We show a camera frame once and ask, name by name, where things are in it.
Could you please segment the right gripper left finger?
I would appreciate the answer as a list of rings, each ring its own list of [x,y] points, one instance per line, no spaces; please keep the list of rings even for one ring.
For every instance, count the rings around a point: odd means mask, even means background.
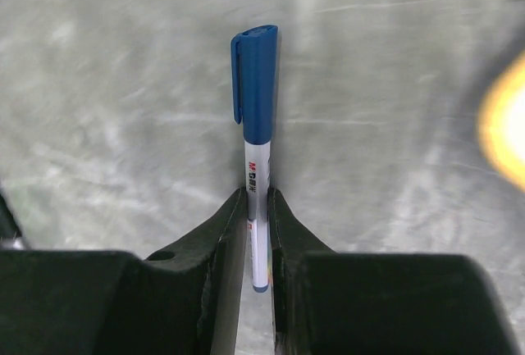
[[[246,192],[146,259],[117,250],[27,248],[1,206],[4,354],[232,354]]]

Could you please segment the blue marker cap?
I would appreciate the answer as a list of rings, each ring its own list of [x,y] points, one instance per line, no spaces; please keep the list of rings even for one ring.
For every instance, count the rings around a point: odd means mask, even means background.
[[[263,145],[272,139],[278,27],[262,25],[231,40],[233,114],[244,141]]]

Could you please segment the orange framed whiteboard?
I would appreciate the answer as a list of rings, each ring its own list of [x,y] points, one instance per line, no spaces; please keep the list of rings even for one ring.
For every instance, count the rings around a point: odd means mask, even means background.
[[[524,190],[524,53],[497,73],[484,92],[477,118],[484,157],[508,182]]]

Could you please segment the white marker pen body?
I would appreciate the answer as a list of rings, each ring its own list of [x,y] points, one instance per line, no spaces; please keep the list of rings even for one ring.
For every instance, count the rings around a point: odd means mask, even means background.
[[[269,285],[267,204],[270,187],[270,152],[270,142],[260,145],[244,142],[252,286],[257,293],[265,292]]]

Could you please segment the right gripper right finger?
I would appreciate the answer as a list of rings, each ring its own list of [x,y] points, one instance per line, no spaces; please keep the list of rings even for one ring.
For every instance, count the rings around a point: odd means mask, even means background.
[[[443,253],[338,253],[268,194],[278,354],[517,354],[489,275]]]

